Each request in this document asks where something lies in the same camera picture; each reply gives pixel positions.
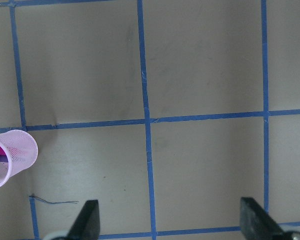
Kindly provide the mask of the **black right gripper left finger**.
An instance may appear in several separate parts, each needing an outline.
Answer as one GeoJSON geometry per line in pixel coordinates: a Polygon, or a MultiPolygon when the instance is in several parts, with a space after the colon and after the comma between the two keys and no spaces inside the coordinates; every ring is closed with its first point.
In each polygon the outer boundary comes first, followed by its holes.
{"type": "Polygon", "coordinates": [[[67,240],[97,240],[100,236],[100,210],[98,200],[87,200],[70,228],[67,240]]]}

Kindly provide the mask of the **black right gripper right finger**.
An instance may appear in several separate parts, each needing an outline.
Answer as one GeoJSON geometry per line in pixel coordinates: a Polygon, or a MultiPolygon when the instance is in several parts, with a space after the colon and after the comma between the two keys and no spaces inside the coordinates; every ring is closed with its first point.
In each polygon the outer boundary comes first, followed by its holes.
{"type": "Polygon", "coordinates": [[[284,231],[252,197],[240,199],[239,227],[246,240],[282,240],[284,231]]]}

